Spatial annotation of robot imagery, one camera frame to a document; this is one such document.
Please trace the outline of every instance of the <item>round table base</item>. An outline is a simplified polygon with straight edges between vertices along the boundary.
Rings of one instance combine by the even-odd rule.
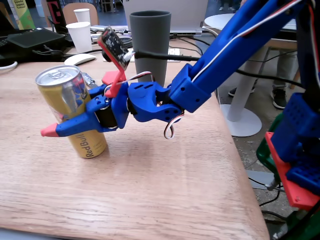
[[[230,104],[222,104],[220,107],[232,136],[249,137],[261,130],[262,123],[259,117],[246,108],[242,110],[241,117],[238,121],[229,121],[227,115],[230,106]]]

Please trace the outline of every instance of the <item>can lid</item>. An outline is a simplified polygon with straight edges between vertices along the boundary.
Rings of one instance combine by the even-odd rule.
[[[40,72],[35,82],[40,86],[57,86],[73,80],[79,73],[80,69],[77,66],[54,66]]]

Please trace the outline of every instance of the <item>white table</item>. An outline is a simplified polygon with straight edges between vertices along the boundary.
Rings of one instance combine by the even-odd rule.
[[[204,23],[205,25],[214,28],[219,33],[233,16],[234,13],[218,14],[207,17],[204,20]],[[296,30],[296,21],[294,19],[291,20],[283,29]],[[296,49],[297,42],[292,40],[272,39],[250,59],[265,61],[268,57],[268,47]],[[261,62],[247,61],[244,66],[244,71],[258,74],[261,66]],[[221,110],[226,119],[228,128],[231,135],[234,137],[249,137],[261,130],[262,123],[259,117],[245,108],[255,80],[256,77],[242,75],[232,103],[221,105]]]

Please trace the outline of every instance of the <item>circuit board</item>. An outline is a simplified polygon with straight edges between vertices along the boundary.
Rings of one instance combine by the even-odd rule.
[[[102,32],[98,44],[118,68],[127,69],[129,61],[125,61],[124,56],[128,49],[110,26]]]

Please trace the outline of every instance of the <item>floor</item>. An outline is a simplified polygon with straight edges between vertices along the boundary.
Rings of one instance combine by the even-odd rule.
[[[228,10],[227,4],[225,4],[223,11],[219,11],[219,8],[220,8],[220,2],[209,0],[207,11],[206,11],[206,17],[217,15],[217,14],[231,13],[231,11]],[[111,26],[127,25],[123,7],[118,6],[117,9],[118,9],[118,12],[115,12],[115,13],[103,13],[103,12],[99,12],[98,10],[100,25],[111,25]],[[44,19],[38,16],[35,8],[30,9],[30,12],[36,27],[46,27]],[[214,38],[210,36],[203,36],[201,38],[209,43],[211,43],[214,40]],[[203,51],[207,49],[207,46],[201,42],[198,43],[198,45],[203,49]],[[277,51],[271,51],[269,54],[269,57],[271,58],[277,54],[279,54]],[[268,75],[276,75],[276,70],[277,70],[277,59],[275,58],[265,64],[263,73]],[[220,96],[221,104],[231,103],[232,98],[228,96],[228,91],[231,90],[232,88],[235,88],[238,84],[238,81],[239,81],[239,75],[237,73],[234,73],[229,79],[227,79],[219,87],[219,96]],[[265,79],[259,80],[257,83],[255,92],[250,95],[247,101],[247,104],[245,106],[247,109],[257,114],[257,116],[261,119],[262,121],[261,131],[254,136],[233,138],[234,143],[240,154],[240,157],[243,161],[244,167],[249,166],[251,163],[253,163],[257,159],[256,150],[260,142],[264,138],[265,132],[269,129],[275,117],[282,112],[281,110],[275,109],[275,107],[272,105],[272,99],[270,97],[271,90],[272,90],[272,81],[265,80]],[[294,90],[288,89],[287,99],[289,99],[292,93],[296,91],[299,91],[298,87],[296,87]],[[265,168],[259,161],[257,161],[255,164],[248,167],[247,169],[253,170],[253,171],[260,171],[260,172],[268,172],[268,169]],[[261,189],[254,189],[254,192],[256,194],[256,199],[259,202],[259,204],[273,199],[277,194],[276,191],[269,192]],[[285,193],[281,193],[277,201],[267,204],[263,206],[261,209],[276,212],[285,217],[288,216],[294,210],[292,207],[290,207]],[[277,221],[279,220],[269,215],[265,215],[264,217],[268,220],[277,220]],[[268,227],[270,228],[270,231],[271,231],[270,235],[272,235],[272,231],[274,230],[274,225],[268,224]]]

